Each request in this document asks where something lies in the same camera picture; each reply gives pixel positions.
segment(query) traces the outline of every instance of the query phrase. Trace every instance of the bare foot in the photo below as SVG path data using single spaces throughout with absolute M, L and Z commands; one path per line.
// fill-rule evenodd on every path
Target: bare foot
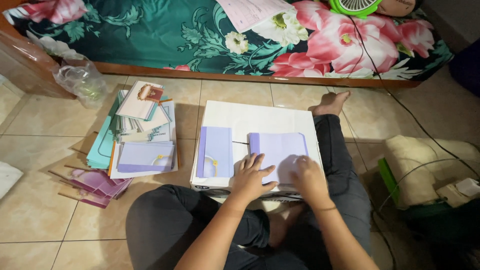
M 288 229 L 297 221 L 297 217 L 301 214 L 304 207 L 305 204 L 302 203 L 278 213 L 268 214 L 268 219 L 270 220 L 270 239 L 268 244 L 271 247 L 278 247 L 283 242 Z
M 347 100 L 351 94 L 352 92 L 350 90 L 338 94 L 330 92 L 322 96 L 320 104 L 317 106 L 311 106 L 308 110 L 312 112 L 313 116 L 322 114 L 334 114 L 339 116 L 342 112 L 343 103 L 345 103 L 345 100 Z

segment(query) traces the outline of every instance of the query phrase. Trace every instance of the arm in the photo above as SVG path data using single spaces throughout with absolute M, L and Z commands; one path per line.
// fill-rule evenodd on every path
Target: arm
M 222 270 L 227 260 L 233 235 L 247 205 L 272 190 L 277 182 L 263 186 L 262 178 L 275 169 L 270 166 L 259 171 L 264 155 L 255 161 L 256 154 L 243 160 L 235 176 L 231 194 L 203 232 L 183 254 L 174 270 Z
M 378 270 L 360 246 L 330 199 L 320 166 L 307 156 L 297 160 L 295 187 L 310 205 L 320 225 L 330 263 L 335 270 Z

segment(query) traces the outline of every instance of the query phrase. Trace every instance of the white cardboard box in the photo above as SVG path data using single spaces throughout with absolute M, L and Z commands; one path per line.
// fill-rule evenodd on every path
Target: white cardboard box
M 238 163 L 249 154 L 248 134 L 293 133 L 305 136 L 308 154 L 311 159 L 322 164 L 312 113 L 306 110 L 291 110 L 208 100 L 202 126 L 230 127 L 233 139 L 233 162 L 235 172 Z M 197 175 L 198 144 L 193 159 L 190 184 L 196 191 L 204 191 L 209 196 L 225 198 L 230 194 L 232 178 L 199 178 Z M 301 199 L 292 186 L 278 186 L 260 199 L 294 201 Z

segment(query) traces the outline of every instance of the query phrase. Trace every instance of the floral bedsheet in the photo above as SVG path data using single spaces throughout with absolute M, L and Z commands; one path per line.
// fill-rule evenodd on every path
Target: floral bedsheet
M 74 49 L 93 61 L 221 74 L 379 77 L 349 17 L 321 2 L 289 2 L 243 34 L 215 0 L 43 0 L 3 14 L 50 54 Z M 453 57 L 421 10 L 352 19 L 383 79 L 422 81 Z

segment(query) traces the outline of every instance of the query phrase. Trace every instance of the wooden bed frame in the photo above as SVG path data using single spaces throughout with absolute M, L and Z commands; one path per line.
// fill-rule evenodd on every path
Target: wooden bed frame
M 1 0 L 0 11 L 14 8 L 23 0 Z M 21 90 L 30 94 L 38 94 L 59 98 L 75 98 L 75 96 L 55 82 L 50 69 L 55 61 L 37 46 L 27 42 L 15 28 L 0 15 L 0 74 L 9 79 Z M 325 86 L 349 87 L 383 87 L 380 80 L 375 79 L 338 79 L 338 78 L 305 78 L 305 77 L 273 77 L 234 74 L 214 74 L 167 70 L 132 65 L 95 62 L 97 69 L 104 74 L 122 74 L 135 76 L 157 76 L 169 78 L 193 78 L 208 80 L 228 80 L 266 83 L 287 83 Z M 408 80 L 384 80 L 388 88 L 413 88 L 421 82 Z

